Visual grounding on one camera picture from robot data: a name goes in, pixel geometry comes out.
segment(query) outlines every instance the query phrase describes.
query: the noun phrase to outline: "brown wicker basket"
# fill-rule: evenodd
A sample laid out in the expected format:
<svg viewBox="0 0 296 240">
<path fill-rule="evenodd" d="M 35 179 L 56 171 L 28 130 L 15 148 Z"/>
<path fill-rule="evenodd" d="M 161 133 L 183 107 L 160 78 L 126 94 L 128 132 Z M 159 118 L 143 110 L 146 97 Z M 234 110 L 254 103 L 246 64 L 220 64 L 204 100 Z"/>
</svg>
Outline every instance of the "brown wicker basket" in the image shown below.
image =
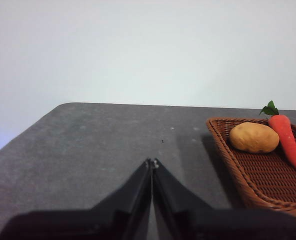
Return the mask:
<svg viewBox="0 0 296 240">
<path fill-rule="evenodd" d="M 229 117 L 213 117 L 206 122 L 243 202 L 248 208 L 269 208 L 296 217 L 296 170 L 282 148 L 251 154 L 231 146 L 230 130 L 244 122 L 268 124 L 266 119 Z M 296 139 L 296 126 L 291 128 Z"/>
</svg>

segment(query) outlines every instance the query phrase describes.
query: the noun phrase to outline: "green leaf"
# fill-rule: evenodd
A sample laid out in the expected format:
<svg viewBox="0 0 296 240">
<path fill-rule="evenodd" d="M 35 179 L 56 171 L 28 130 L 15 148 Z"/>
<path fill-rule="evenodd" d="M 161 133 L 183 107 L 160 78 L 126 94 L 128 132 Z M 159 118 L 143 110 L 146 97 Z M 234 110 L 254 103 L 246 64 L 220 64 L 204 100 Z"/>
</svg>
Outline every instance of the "green leaf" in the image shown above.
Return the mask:
<svg viewBox="0 0 296 240">
<path fill-rule="evenodd" d="M 270 102 L 268 102 L 268 105 L 267 105 L 269 108 L 272 108 L 272 109 L 275 109 L 275 104 L 274 104 L 274 101 L 271 100 Z"/>
<path fill-rule="evenodd" d="M 274 112 L 274 110 L 272 110 L 268 106 L 264 106 L 263 109 L 261 110 L 261 112 L 259 114 L 261 114 L 261 113 L 265 113 L 265 114 L 270 115 L 270 116 L 276 115 L 275 112 Z"/>
<path fill-rule="evenodd" d="M 279 115 L 278 109 L 275 107 L 274 102 L 271 100 L 268 102 L 268 105 L 263 107 L 263 109 L 260 111 L 259 115 L 261 113 L 265 113 L 267 115 L 273 116 L 273 115 Z"/>
</svg>

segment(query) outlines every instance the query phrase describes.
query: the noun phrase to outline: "gray tabletop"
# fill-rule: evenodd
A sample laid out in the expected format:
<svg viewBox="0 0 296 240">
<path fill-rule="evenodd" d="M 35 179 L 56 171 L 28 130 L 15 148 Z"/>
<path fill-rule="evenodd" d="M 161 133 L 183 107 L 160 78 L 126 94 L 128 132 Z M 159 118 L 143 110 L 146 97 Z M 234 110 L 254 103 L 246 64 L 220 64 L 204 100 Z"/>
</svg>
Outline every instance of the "gray tabletop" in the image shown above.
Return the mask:
<svg viewBox="0 0 296 240">
<path fill-rule="evenodd" d="M 296 125 L 296 111 L 280 111 Z M 157 157 L 214 208 L 243 204 L 207 130 L 258 109 L 66 103 L 0 150 L 0 230 L 32 210 L 88 209 Z M 153 208 L 147 239 L 158 239 Z"/>
</svg>

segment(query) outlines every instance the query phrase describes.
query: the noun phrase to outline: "carrot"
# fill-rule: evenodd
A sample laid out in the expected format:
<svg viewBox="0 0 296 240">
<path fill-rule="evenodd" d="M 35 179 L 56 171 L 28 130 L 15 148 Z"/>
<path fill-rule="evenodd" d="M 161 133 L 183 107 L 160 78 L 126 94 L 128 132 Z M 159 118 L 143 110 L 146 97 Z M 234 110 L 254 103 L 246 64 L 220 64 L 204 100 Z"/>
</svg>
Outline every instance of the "carrot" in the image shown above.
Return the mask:
<svg viewBox="0 0 296 240">
<path fill-rule="evenodd" d="M 270 101 L 260 113 L 272 115 L 268 120 L 269 126 L 279 135 L 280 143 L 289 162 L 296 168 L 296 140 L 290 120 L 285 115 L 279 115 L 274 102 Z"/>
</svg>

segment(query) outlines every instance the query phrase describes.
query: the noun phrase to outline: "white wall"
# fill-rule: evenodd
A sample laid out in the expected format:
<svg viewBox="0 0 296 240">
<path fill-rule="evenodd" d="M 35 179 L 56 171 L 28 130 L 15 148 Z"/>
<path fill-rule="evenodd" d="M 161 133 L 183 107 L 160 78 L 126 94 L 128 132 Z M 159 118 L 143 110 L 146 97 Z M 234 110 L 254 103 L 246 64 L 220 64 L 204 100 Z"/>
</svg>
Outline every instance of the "white wall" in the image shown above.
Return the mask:
<svg viewBox="0 0 296 240">
<path fill-rule="evenodd" d="M 296 0 L 0 0 L 0 148 L 67 102 L 296 109 Z"/>
</svg>

